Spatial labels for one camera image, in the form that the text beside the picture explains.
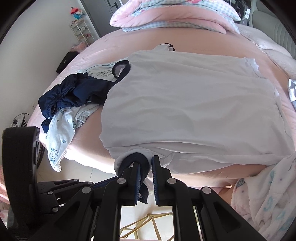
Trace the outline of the white t-shirt navy trim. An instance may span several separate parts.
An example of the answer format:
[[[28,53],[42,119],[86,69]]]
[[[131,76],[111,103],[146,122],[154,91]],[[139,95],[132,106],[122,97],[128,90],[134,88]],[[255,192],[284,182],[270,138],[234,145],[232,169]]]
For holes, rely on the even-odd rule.
[[[224,187],[290,156],[280,94],[252,58],[159,45],[112,68],[100,140],[119,173],[127,157],[159,157],[193,187]]]

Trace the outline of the navy blue shorts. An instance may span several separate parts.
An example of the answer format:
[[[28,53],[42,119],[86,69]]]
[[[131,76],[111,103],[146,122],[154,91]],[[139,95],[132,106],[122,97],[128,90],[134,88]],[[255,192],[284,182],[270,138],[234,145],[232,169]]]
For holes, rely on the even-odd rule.
[[[88,102],[103,105],[107,94],[115,82],[97,79],[86,73],[77,73],[67,76],[60,84],[43,94],[38,105],[45,120],[41,127],[45,133],[49,124],[62,108],[80,107]]]

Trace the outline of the fluffy white printed robe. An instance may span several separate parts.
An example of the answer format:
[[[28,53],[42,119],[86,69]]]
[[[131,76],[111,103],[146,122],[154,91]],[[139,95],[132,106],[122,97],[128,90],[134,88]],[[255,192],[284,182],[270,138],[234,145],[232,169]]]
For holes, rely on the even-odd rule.
[[[295,154],[235,184],[231,207],[266,240],[281,240],[295,219]]]

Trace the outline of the pink bed sheet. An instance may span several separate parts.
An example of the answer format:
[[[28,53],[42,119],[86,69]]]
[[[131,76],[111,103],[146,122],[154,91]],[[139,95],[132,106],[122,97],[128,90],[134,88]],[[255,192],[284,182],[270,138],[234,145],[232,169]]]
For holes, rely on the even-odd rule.
[[[79,54],[68,67],[53,81],[53,85],[69,74],[79,72],[84,67],[109,63],[126,57],[139,50],[150,50],[161,43],[171,43],[178,51],[206,55],[224,55],[254,58],[260,72],[277,88],[281,97],[282,109],[292,129],[295,129],[295,110],[287,93],[287,75],[263,50],[243,35],[225,35],[199,29],[160,28],[135,32],[115,31],[97,40]],[[76,167],[86,166],[105,173],[113,173],[113,160],[99,140],[101,111],[93,113],[75,133],[65,159]]]

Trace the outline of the light blue printed baby garment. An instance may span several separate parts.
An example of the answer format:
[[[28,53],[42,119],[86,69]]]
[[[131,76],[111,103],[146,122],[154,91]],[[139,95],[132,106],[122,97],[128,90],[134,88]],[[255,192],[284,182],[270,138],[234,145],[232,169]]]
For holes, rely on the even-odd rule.
[[[114,63],[95,65],[84,70],[86,73],[97,79],[105,79],[115,82],[116,77],[112,73]],[[57,171],[61,171],[60,162],[67,152],[68,146],[71,144],[76,129],[81,127],[100,106],[99,104],[88,102],[80,107],[62,108],[52,118],[49,124],[49,130],[45,133],[46,146],[48,149],[48,159],[51,167]]]

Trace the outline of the black bag on floor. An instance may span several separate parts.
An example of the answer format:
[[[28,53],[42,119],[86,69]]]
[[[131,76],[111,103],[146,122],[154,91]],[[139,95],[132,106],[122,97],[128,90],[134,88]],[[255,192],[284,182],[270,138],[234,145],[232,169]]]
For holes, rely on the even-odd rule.
[[[76,51],[68,52],[63,58],[63,60],[60,62],[56,72],[60,74],[77,55],[79,55],[79,52],[76,52]]]

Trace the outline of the crumpled light blue shirt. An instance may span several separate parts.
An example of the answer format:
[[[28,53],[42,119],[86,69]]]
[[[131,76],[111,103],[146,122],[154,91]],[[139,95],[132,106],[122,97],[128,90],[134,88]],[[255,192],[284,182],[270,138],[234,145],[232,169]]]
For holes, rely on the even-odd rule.
[[[290,102],[292,103],[294,109],[296,110],[296,81],[293,79],[289,79],[287,88],[288,88]]]

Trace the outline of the cream quilted bedspread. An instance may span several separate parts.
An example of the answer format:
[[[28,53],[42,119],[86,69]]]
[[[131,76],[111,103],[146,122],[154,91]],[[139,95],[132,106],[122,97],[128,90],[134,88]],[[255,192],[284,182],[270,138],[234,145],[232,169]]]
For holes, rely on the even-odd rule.
[[[253,42],[259,49],[267,54],[288,78],[295,80],[295,59],[293,59],[287,49],[277,44],[259,29],[241,24],[236,24],[236,26],[242,36]]]

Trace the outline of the colourful toy on shelf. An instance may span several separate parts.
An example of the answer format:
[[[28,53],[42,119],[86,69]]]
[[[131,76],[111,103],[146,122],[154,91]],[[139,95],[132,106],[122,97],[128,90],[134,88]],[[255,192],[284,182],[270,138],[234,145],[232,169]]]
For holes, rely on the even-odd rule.
[[[71,11],[70,11],[70,14],[76,19],[76,20],[79,20],[81,19],[85,13],[83,13],[83,11],[79,8],[75,8],[75,7],[72,7],[71,8]]]

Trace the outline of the grey door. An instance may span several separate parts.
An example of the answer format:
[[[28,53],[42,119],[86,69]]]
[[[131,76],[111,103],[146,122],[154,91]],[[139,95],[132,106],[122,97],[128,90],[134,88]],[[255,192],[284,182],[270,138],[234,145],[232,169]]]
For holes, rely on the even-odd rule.
[[[88,14],[99,37],[103,37],[111,32],[117,31],[120,28],[110,25],[110,19],[113,14],[126,1],[120,0],[84,0],[81,1],[83,8]]]

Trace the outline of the pink checked folded quilt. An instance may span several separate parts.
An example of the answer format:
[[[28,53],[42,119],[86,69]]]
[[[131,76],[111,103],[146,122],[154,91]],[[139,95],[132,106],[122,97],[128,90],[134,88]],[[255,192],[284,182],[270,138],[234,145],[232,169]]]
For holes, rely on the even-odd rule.
[[[241,18],[225,1],[128,1],[111,17],[110,25],[132,32],[152,28],[195,28],[240,34]]]

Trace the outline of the grey padded headboard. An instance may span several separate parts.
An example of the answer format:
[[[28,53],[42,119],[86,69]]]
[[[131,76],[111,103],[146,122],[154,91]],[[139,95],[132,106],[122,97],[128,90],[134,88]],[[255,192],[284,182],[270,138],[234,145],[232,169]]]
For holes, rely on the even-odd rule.
[[[295,59],[295,43],[281,21],[261,1],[252,0],[250,27],[264,32],[277,44],[284,47]]]

